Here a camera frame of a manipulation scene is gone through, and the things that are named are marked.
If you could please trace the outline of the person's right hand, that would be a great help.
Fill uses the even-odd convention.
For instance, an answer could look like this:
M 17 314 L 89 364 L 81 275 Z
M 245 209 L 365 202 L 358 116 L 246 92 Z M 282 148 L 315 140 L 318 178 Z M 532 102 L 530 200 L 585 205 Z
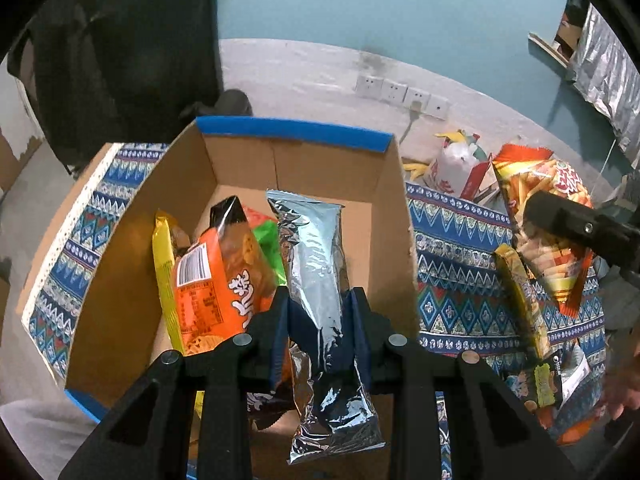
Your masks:
M 625 410 L 638 410 L 640 406 L 638 359 L 616 367 L 606 376 L 602 401 L 613 420 L 620 418 Z

